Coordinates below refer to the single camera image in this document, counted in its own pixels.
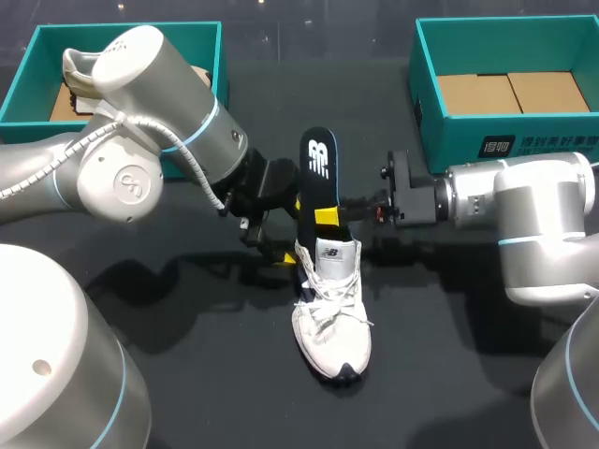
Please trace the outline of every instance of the sneaker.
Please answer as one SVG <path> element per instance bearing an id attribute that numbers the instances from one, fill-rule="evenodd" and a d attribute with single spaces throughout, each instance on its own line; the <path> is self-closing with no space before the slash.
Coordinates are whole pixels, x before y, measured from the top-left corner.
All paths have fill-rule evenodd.
<path id="1" fill-rule="evenodd" d="M 63 78 L 66 87 L 75 95 L 75 110 L 78 113 L 94 112 L 102 95 L 92 81 L 92 69 L 102 53 L 90 53 L 75 49 L 63 52 Z M 201 67 L 192 68 L 208 87 L 212 86 L 212 74 Z"/>
<path id="2" fill-rule="evenodd" d="M 323 377 L 351 382 L 371 356 L 370 323 L 362 303 L 361 243 L 317 239 L 315 263 L 296 242 L 301 293 L 293 331 L 313 368 Z"/>

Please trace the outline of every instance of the black insole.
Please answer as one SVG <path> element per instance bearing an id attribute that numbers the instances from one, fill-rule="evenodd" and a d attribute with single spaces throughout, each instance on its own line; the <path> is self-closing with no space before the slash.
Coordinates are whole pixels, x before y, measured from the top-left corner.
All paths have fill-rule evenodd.
<path id="1" fill-rule="evenodd" d="M 314 261 L 316 237 L 349 237 L 344 227 L 316 225 L 314 211 L 339 206 L 337 191 L 337 142 L 327 128 L 317 126 L 306 131 L 299 143 L 299 217 L 298 241 L 308 248 Z"/>

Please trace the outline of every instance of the teal shoebox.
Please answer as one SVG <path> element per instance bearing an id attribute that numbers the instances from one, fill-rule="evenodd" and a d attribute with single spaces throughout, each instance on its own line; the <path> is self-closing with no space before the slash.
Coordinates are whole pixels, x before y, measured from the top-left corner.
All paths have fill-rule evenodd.
<path id="1" fill-rule="evenodd" d="M 102 51 L 115 37 L 141 24 L 160 29 L 190 65 L 212 72 L 212 91 L 227 105 L 228 75 L 220 22 L 40 25 L 0 109 L 0 139 L 23 143 L 80 131 L 86 121 L 49 122 L 62 83 L 64 49 Z M 167 178 L 181 177 L 168 160 L 163 159 L 163 166 Z"/>
<path id="2" fill-rule="evenodd" d="M 419 19 L 408 79 L 431 173 L 544 152 L 599 160 L 595 16 Z"/>

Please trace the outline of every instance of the black table surface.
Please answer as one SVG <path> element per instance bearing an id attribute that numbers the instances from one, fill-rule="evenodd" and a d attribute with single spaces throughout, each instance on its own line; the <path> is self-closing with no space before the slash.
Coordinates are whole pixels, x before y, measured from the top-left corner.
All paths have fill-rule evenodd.
<path id="1" fill-rule="evenodd" d="M 369 195 L 389 150 L 409 150 L 424 175 L 406 64 L 231 65 L 229 110 L 267 157 L 297 161 L 302 132 L 330 127 L 342 195 Z M 13 73 L 0 71 L 2 92 Z M 268 229 L 294 235 L 282 212 Z M 373 354 L 363 381 L 341 389 L 300 356 L 288 268 L 263 267 L 196 186 L 168 185 L 132 225 L 58 214 L 6 224 L 0 240 L 62 264 L 113 326 L 150 391 L 149 449 L 538 447 L 530 387 L 577 310 L 509 302 L 492 232 L 354 233 Z"/>

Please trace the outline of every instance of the white cable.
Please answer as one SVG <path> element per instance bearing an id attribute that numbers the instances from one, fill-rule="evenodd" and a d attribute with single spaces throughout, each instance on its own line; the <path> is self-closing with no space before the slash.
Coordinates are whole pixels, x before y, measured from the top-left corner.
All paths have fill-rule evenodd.
<path id="1" fill-rule="evenodd" d="M 216 197 L 213 189 L 210 187 L 210 184 L 208 183 L 208 180 L 206 179 L 206 175 L 204 175 L 204 171 L 202 170 L 202 167 L 199 166 L 199 163 L 197 162 L 196 158 L 187 149 L 187 147 L 185 146 L 183 141 L 180 140 L 177 136 L 175 136 L 175 133 L 173 133 L 170 129 L 165 127 L 163 124 L 158 123 L 158 122 L 156 122 L 152 119 L 149 119 L 147 117 L 139 117 L 139 116 L 128 117 L 127 121 L 132 124 L 138 125 L 138 126 L 146 126 L 151 129 L 154 129 L 154 130 L 158 131 L 160 134 L 162 134 L 164 137 L 166 137 L 168 140 L 170 140 L 170 142 L 175 147 L 177 147 L 177 150 L 179 150 L 181 152 L 181 154 L 183 155 L 183 157 L 185 158 L 185 160 L 187 161 L 187 163 L 189 164 L 191 169 L 194 171 L 194 174 L 196 175 L 196 178 L 199 181 L 199 185 L 202 186 L 204 193 L 206 194 L 206 196 L 208 197 L 208 199 L 212 203 L 212 205 L 215 208 L 217 208 L 218 210 L 223 210 L 225 208 L 225 205 L 221 202 L 220 199 L 218 199 Z"/>
<path id="2" fill-rule="evenodd" d="M 64 154 L 58 156 L 56 159 L 41 168 L 38 172 L 34 173 L 26 180 L 18 182 L 7 189 L 4 189 L 2 192 L 0 192 L 0 199 L 6 199 L 10 196 L 16 195 L 17 193 L 22 192 L 35 183 L 43 180 L 75 154 L 85 150 L 91 143 L 95 142 L 99 138 L 104 137 L 106 134 L 112 134 L 119 126 L 121 126 L 119 123 L 109 123 L 99 129 L 96 129 L 93 133 L 82 138 L 76 144 L 71 145 L 68 149 L 66 149 Z"/>
<path id="3" fill-rule="evenodd" d="M 127 118 L 125 118 L 125 120 L 127 120 L 129 123 L 131 123 L 133 125 L 145 126 L 145 127 L 151 128 L 151 129 L 159 132 L 160 134 L 162 134 L 168 140 L 170 140 L 170 142 L 175 147 L 177 147 L 177 150 L 179 150 L 181 152 L 181 154 L 183 155 L 183 157 L 185 158 L 185 160 L 187 161 L 189 166 L 192 168 L 194 174 L 196 175 L 197 180 L 199 181 L 199 185 L 201 185 L 202 189 L 204 190 L 204 193 L 206 193 L 206 196 L 208 197 L 208 199 L 210 200 L 212 205 L 215 208 L 217 208 L 218 210 L 222 210 L 225 208 L 225 205 L 214 194 L 214 191 L 212 190 L 212 188 L 210 187 L 210 184 L 208 183 L 208 180 L 206 179 L 206 175 L 204 174 L 204 171 L 202 170 L 201 166 L 197 162 L 194 155 L 187 149 L 185 144 L 177 136 L 175 136 L 175 134 L 170 129 L 165 127 L 163 124 L 158 123 L 158 122 L 156 122 L 152 119 L 149 119 L 147 117 L 134 116 L 134 117 L 127 117 Z M 124 123 L 122 121 L 113 122 L 113 123 L 109 123 L 107 125 L 102 126 L 99 129 L 95 130 L 93 133 L 89 134 L 85 138 L 82 138 L 75 145 L 70 146 L 65 151 L 64 154 L 61 154 L 60 156 L 58 156 L 52 162 L 50 162 L 49 164 L 47 164 L 46 166 L 41 168 L 34 175 L 30 176 L 29 178 L 27 178 L 24 181 L 16 183 L 16 184 L 12 185 L 11 187 L 8 187 L 7 189 L 4 189 L 3 191 L 1 191 L 0 199 L 5 199 L 10 196 L 16 195 L 17 193 L 22 192 L 23 190 L 27 189 L 28 187 L 31 187 L 36 182 L 43 180 L 48 175 L 50 175 L 56 168 L 58 168 L 64 162 L 66 162 L 69 158 L 71 158 L 73 155 L 85 150 L 90 144 L 94 143 L 99 138 L 102 138 L 105 135 L 112 134 L 114 131 L 116 131 L 118 128 L 120 128 L 123 125 L 124 125 Z"/>

